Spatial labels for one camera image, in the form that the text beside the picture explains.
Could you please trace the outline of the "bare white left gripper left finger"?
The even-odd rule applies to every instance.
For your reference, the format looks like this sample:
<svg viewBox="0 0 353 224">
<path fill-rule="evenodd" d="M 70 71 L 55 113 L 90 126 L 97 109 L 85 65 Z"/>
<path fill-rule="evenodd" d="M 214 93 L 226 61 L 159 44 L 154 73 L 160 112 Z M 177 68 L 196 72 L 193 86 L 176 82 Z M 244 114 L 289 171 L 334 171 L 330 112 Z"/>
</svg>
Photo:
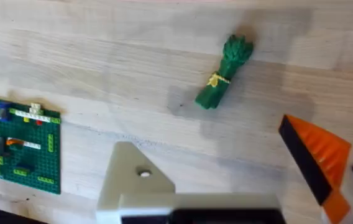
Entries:
<svg viewBox="0 0 353 224">
<path fill-rule="evenodd" d="M 120 223 L 123 194 L 174 193 L 175 184 L 131 142 L 113 147 L 96 206 L 97 223 Z"/>
</svg>

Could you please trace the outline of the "white orange left gripper right finger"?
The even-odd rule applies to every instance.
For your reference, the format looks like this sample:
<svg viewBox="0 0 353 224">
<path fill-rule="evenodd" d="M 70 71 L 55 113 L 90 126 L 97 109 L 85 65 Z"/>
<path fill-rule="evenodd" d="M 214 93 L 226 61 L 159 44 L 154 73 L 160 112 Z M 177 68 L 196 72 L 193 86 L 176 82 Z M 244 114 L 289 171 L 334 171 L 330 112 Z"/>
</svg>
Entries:
<svg viewBox="0 0 353 224">
<path fill-rule="evenodd" d="M 320 207 L 322 222 L 353 223 L 351 143 L 289 114 L 278 132 Z"/>
</svg>

